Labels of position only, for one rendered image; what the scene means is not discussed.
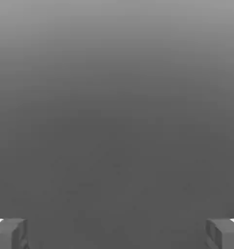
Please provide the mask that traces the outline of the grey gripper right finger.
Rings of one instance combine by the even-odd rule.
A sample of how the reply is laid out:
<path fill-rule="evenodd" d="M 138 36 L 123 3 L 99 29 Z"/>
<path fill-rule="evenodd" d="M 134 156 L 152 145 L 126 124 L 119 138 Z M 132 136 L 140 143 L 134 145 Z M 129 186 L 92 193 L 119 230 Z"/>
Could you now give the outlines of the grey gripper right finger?
<path fill-rule="evenodd" d="M 234 249 L 234 218 L 207 219 L 206 249 Z"/>

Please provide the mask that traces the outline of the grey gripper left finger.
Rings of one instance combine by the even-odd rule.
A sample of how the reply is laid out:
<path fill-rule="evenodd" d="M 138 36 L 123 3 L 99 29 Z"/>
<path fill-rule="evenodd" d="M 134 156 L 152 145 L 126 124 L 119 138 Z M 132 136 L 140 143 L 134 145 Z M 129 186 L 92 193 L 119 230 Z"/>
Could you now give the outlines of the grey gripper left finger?
<path fill-rule="evenodd" d="M 0 218 L 0 249 L 29 249 L 27 219 Z"/>

